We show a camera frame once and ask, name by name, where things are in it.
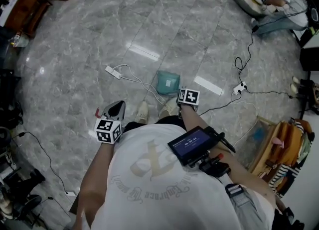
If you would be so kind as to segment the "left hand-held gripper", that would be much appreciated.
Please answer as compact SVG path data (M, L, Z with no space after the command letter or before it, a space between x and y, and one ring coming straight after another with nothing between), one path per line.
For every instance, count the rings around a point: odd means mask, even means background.
M99 109L96 109L95 138L98 142L114 144L122 135L122 120L125 116L126 103L116 101L104 108L103 113L99 115Z

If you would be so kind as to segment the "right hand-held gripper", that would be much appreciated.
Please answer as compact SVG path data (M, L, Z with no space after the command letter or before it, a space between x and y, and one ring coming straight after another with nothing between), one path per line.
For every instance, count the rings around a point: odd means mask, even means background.
M191 108L197 112L198 105L199 105L199 96L200 91L181 88L178 93L178 97L176 99L176 104L179 107L178 110L178 118L182 119L181 115L181 104L189 105Z

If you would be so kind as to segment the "person's right forearm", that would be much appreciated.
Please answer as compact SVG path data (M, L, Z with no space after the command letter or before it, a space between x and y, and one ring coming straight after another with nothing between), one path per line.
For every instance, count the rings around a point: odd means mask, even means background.
M191 106L181 105L181 116L186 130L188 131L197 126L203 129L208 127L208 124L192 109ZM273 208L276 207L275 195L268 184L264 180L248 172L225 145L222 143L215 145L210 149L209 157L214 158L220 153L223 154L223 159L221 161L227 163L231 169L230 179L234 183L242 184L259 193L270 202Z

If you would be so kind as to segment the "person's left forearm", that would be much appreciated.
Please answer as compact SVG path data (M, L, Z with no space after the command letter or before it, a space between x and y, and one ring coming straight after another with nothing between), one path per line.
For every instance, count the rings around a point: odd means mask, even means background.
M85 216L88 225L91 226L97 211L103 205L113 155L114 146L102 143L82 180L72 230L82 230L82 216Z

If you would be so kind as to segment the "person's black shorts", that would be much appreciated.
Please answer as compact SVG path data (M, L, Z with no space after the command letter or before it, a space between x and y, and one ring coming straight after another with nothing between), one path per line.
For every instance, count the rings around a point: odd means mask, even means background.
M181 128L183 128L184 130L186 130L186 127L184 125L184 122L182 119L180 119L177 115L171 115L171 116L166 116L164 118L161 118L159 119L156 124L171 124L171 125L177 125ZM125 128L124 128L124 131L123 133L127 132L127 131L130 131L132 129L135 129L135 128L139 128L141 126L144 126L145 124L143 123L138 123L138 122L130 122L128 123Z

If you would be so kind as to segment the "person's beige shoe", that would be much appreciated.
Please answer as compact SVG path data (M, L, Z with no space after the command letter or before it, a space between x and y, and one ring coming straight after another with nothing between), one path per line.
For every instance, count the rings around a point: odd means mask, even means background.
M138 123L147 124L148 113L149 113L148 104L145 101L142 101L138 109L135 121Z
M177 97L174 97L167 101L162 110L159 113L159 118L162 119L167 116L176 115L178 112L178 106L176 103Z

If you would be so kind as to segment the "white power strip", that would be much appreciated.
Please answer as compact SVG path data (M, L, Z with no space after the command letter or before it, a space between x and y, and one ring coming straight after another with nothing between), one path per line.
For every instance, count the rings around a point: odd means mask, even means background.
M247 89L246 83L241 82L239 85L237 85L236 87L233 88L233 93L235 95L238 95L238 94L242 93L245 89Z
M122 74L116 71L114 68L110 66L106 66L105 71L112 75L113 77L117 78L118 80L122 77Z

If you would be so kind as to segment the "blue plastic item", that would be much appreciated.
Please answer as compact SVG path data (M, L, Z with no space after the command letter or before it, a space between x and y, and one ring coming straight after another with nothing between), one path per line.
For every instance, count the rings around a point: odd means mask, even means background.
M256 131L253 133L253 139L255 141L263 141L265 137L265 130L262 127L259 127L256 129Z

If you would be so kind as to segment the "person's white t-shirt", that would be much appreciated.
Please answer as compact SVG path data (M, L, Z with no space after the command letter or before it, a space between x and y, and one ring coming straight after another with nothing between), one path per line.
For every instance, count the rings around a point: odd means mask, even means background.
M226 175L183 167L168 143L185 131L150 124L125 132L108 170L105 202L91 230L271 230L275 210Z

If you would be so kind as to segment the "black shelf rack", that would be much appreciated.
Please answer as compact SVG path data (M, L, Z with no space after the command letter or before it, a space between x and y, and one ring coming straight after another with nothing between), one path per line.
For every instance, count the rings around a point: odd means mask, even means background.
M23 124L23 110L15 98L15 89L21 77L14 70L0 69L0 126L14 129Z

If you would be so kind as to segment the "orange cloth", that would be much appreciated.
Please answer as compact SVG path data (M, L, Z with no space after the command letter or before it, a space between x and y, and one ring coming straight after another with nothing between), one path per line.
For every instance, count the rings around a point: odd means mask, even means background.
M295 125L282 122L277 138L284 143L284 147L273 145L268 159L275 164L294 165L302 143L301 130Z

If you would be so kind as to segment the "black office chair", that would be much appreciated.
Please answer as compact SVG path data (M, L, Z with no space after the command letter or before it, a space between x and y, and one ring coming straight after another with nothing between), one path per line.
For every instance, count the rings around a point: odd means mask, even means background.
M0 220L17 220L32 228L36 224L45 225L33 210L42 202L40 195L31 191L45 181L37 169L31 170L28 179L22 179L13 171L0 183Z

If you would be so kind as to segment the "black speaker cabinet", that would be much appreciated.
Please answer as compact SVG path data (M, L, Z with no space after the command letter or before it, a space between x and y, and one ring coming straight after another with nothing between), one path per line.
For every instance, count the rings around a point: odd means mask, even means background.
M304 71L319 71L319 29L307 29L300 39L300 63Z

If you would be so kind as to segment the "green cloth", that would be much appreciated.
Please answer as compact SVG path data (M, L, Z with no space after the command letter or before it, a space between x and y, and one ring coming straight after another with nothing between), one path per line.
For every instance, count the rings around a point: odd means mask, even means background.
M298 152L297 163L301 163L309 154L311 150L312 142L315 138L315 133L309 124L302 125L301 122L297 122L297 128L302 132L301 147Z

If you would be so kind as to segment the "brown wooden cabinet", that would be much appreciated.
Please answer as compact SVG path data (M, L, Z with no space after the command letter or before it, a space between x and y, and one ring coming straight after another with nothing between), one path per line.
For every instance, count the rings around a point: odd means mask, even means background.
M49 0L18 0L4 27L34 37L36 28L49 6L52 6Z

